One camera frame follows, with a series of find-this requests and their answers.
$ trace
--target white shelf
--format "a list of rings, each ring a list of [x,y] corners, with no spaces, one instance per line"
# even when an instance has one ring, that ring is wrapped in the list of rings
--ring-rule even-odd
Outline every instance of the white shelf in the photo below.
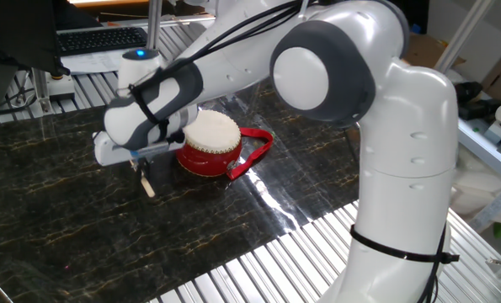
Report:
[[[482,161],[493,168],[497,173],[501,174],[501,153],[497,151],[497,147],[483,135],[485,128],[481,127],[479,120],[464,121],[459,120],[458,128],[460,130],[458,136],[459,141],[468,150],[477,155]]]

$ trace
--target drum head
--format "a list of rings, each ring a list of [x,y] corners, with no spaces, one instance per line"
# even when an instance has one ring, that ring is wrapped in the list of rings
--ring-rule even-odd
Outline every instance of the drum head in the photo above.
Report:
[[[225,114],[213,110],[201,110],[196,120],[183,132],[186,144],[212,154],[231,152],[241,141],[237,124]]]

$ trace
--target wall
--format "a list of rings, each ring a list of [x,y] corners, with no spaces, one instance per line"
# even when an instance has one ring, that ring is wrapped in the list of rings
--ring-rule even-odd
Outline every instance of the wall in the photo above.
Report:
[[[450,42],[475,0],[431,0],[428,34]],[[496,0],[461,52],[466,63],[456,70],[481,82],[501,58],[501,0]]]

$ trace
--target red strap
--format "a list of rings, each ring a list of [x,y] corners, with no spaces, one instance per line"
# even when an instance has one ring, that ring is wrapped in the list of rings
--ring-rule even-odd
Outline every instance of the red strap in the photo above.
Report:
[[[264,138],[267,139],[267,143],[264,146],[261,146],[257,150],[255,150],[253,153],[250,154],[248,157],[248,160],[233,168],[232,170],[227,172],[227,176],[231,180],[235,180],[236,178],[239,178],[242,174],[244,174],[251,166],[254,160],[257,160],[261,155],[263,155],[266,151],[270,149],[270,146],[273,145],[273,135],[271,135],[268,131],[266,130],[258,130],[258,129],[249,129],[245,127],[241,127],[241,136],[249,136],[252,138]]]

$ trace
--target black cable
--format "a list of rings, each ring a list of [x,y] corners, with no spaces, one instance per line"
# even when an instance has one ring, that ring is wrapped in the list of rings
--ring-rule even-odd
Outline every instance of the black cable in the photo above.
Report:
[[[439,295],[439,279],[437,279],[437,275],[435,276],[435,298],[432,303],[437,301],[437,296]]]
[[[8,100],[5,100],[3,102],[0,103],[0,107],[2,107],[3,105],[7,104],[7,102],[17,98],[19,95],[23,95],[25,93],[29,93],[29,92],[32,92],[34,91],[35,89],[34,88],[30,88],[30,89],[26,89],[24,90],[23,92],[21,93],[17,93],[15,94],[14,96],[10,97]],[[20,106],[20,107],[17,107],[17,108],[13,108],[13,109],[1,109],[0,110],[0,114],[11,114],[11,113],[16,113],[16,112],[19,112],[20,110],[22,109],[26,109],[28,108],[29,106],[31,106],[31,104],[33,104],[35,102],[36,98],[33,98],[32,101],[30,103],[26,103],[25,105],[23,106]]]
[[[357,158],[357,153],[354,152],[353,144],[351,144],[351,139],[349,138],[348,132],[345,129],[342,130],[344,132],[345,141],[348,143],[349,151],[351,152],[351,156],[353,157],[353,161],[359,165],[359,159]]]
[[[222,44],[219,44],[217,46],[214,46],[214,47],[211,47],[208,51],[207,51],[207,55],[210,54],[210,53],[213,53],[215,51],[218,51],[218,50],[221,50],[223,49],[224,47],[227,47],[229,45],[232,45],[234,43],[237,43],[239,41],[242,41],[242,40],[245,40],[245,39],[248,39],[250,37],[254,37],[255,35],[259,35],[259,34],[262,34],[264,33],[265,31],[267,30],[271,30],[273,29],[274,27],[270,28],[270,29],[267,29],[267,30],[264,30],[262,32],[259,32],[260,30],[262,29],[265,29],[267,26],[271,25],[271,24],[274,24],[286,17],[289,17],[288,19],[286,19],[285,21],[289,20],[291,18],[291,16],[294,16],[295,14],[297,14],[297,12],[299,11],[299,8],[289,8],[287,9],[286,11],[284,11],[283,13],[279,14],[278,16],[276,17],[273,17],[265,22],[263,22],[262,24],[260,25],[257,25],[249,30],[247,30],[246,32],[238,35],[237,37],[234,37],[234,38],[231,38],[229,39],[228,41],[222,43]]]
[[[249,18],[249,19],[246,19],[246,20],[242,21],[240,24],[237,24],[236,26],[232,27],[228,31],[226,31],[223,34],[221,34],[218,37],[216,37],[213,41],[211,41],[209,44],[207,44],[206,46],[204,46],[203,48],[201,48],[200,50],[198,50],[192,56],[174,62],[171,66],[168,66],[164,70],[160,70],[160,69],[157,70],[152,77],[150,77],[146,81],[144,81],[144,82],[136,85],[136,91],[139,92],[139,91],[147,89],[147,88],[149,88],[151,86],[157,85],[160,82],[162,82],[165,79],[167,79],[168,77],[171,77],[171,75],[174,72],[178,71],[179,69],[183,68],[184,66],[187,66],[188,64],[192,63],[193,61],[196,61],[196,60],[200,59],[203,56],[209,55],[211,53],[209,50],[213,46],[215,46],[216,44],[218,44],[219,42],[221,42],[222,40],[224,40],[228,36],[232,35],[233,33],[237,32],[238,30],[242,29],[243,27],[245,27],[245,26],[247,26],[247,25],[249,25],[249,24],[251,24],[251,23],[253,23],[255,21],[258,21],[258,20],[260,20],[262,18],[265,18],[265,17],[267,17],[267,16],[269,16],[269,15],[271,15],[273,13],[277,13],[277,12],[280,12],[280,11],[283,11],[283,10],[286,10],[286,9],[289,9],[289,8],[299,8],[300,9],[301,5],[302,5],[302,1],[301,0],[291,1],[291,2],[288,2],[288,3],[281,4],[281,5],[277,6],[277,7],[271,8],[271,9],[265,11],[265,12],[259,13],[259,14],[255,15],[255,16]],[[278,19],[278,16],[274,17],[273,19],[275,19],[275,22],[278,21],[278,20],[280,20],[280,19]],[[243,36],[242,37],[241,35],[239,35],[238,38],[239,39],[237,39],[237,40],[234,40],[233,38],[229,39],[229,41],[227,41],[227,42],[225,42],[225,43],[222,44],[222,47],[226,47],[228,45],[236,43],[236,42],[238,42],[240,40],[247,39],[249,37],[248,36],[246,36],[246,37]]]
[[[437,247],[437,255],[438,256],[443,255],[443,246],[445,245],[445,234],[446,234],[446,225],[445,225],[445,228],[443,229],[443,233],[441,234],[439,246]],[[431,270],[429,277],[428,277],[428,282],[426,283],[426,286],[424,287],[424,291],[421,294],[420,298],[418,298],[417,303],[423,303],[424,301],[430,303],[432,301],[434,282],[437,280],[437,271],[439,270],[439,265],[440,265],[440,261],[434,262],[434,266],[432,267],[432,270]]]

